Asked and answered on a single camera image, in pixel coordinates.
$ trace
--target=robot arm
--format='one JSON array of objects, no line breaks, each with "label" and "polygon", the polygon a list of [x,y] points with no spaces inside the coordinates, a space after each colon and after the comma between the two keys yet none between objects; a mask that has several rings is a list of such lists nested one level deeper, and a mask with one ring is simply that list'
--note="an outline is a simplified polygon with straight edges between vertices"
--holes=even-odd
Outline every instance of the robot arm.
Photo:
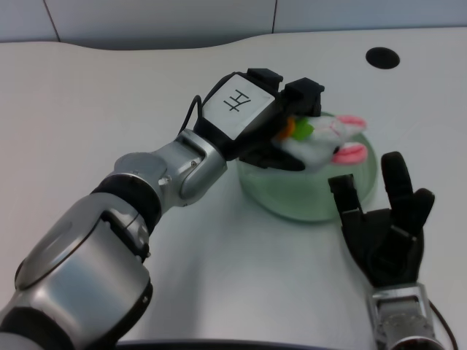
[{"label": "robot arm", "polygon": [[374,339],[379,350],[443,350],[425,287],[417,283],[434,194],[413,192],[400,153],[383,155],[381,167],[391,209],[363,213],[352,175],[329,179],[347,247],[375,288],[368,297]]},{"label": "robot arm", "polygon": [[288,115],[319,114],[323,87],[303,78],[279,92],[281,81],[268,69],[230,74],[207,96],[194,131],[119,159],[18,268],[16,292],[0,313],[0,349],[113,348],[158,288],[142,263],[162,214],[201,198],[227,160],[270,160],[255,150],[270,144]]}]

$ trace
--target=plush toy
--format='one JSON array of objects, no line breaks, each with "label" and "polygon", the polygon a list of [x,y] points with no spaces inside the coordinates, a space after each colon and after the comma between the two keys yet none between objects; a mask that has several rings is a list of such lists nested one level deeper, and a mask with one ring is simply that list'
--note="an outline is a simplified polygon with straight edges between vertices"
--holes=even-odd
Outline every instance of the plush toy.
[{"label": "plush toy", "polygon": [[295,117],[278,136],[277,146],[301,160],[309,172],[329,163],[359,164],[366,160],[368,150],[349,140],[365,129],[366,121],[353,115]]}]

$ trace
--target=black cable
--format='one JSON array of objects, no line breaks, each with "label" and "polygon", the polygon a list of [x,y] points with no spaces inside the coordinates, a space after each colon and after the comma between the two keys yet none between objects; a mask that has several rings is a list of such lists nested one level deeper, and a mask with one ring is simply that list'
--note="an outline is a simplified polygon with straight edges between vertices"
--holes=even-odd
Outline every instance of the black cable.
[{"label": "black cable", "polygon": [[439,321],[441,322],[444,329],[446,330],[446,333],[449,336],[449,339],[451,340],[453,350],[459,350],[458,342],[455,340],[455,336],[454,336],[454,333],[451,331],[451,328],[449,328],[449,325],[447,324],[443,315],[441,315],[441,312],[439,312],[439,310],[435,307],[435,305],[431,302],[431,300],[429,301],[430,301],[431,310],[433,310],[435,315],[438,317]]},{"label": "black cable", "polygon": [[178,133],[181,133],[187,127],[188,122],[190,121],[191,113],[193,113],[193,109],[195,108],[195,104],[198,104],[198,118],[203,116],[203,101],[201,100],[200,95],[196,95],[191,101],[191,105],[188,109],[187,116],[185,117],[182,127],[180,128],[180,131]]}]

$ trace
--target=white table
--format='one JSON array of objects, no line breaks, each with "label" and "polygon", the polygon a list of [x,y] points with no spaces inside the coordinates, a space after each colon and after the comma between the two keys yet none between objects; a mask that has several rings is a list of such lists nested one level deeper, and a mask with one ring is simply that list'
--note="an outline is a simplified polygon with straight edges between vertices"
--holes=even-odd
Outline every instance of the white table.
[{"label": "white table", "polygon": [[[378,155],[401,151],[414,186],[435,192],[420,281],[466,347],[466,42],[467,29],[451,28],[274,34],[196,50],[0,44],[0,304],[20,261],[117,158],[171,141],[191,98],[224,75],[267,67],[326,86],[325,110],[365,117]],[[368,65],[378,46],[400,66]],[[387,205],[380,182],[366,209]],[[242,193],[235,164],[205,198],[161,220],[151,249],[155,295],[125,339],[372,347],[368,285],[339,226],[265,212]]]}]

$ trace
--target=white label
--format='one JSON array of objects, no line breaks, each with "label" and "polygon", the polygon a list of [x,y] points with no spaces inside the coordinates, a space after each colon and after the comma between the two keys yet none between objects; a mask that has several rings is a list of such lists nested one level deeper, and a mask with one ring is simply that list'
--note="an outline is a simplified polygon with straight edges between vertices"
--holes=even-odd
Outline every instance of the white label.
[{"label": "white label", "polygon": [[273,95],[236,74],[206,102],[203,115],[234,140],[273,102]]}]

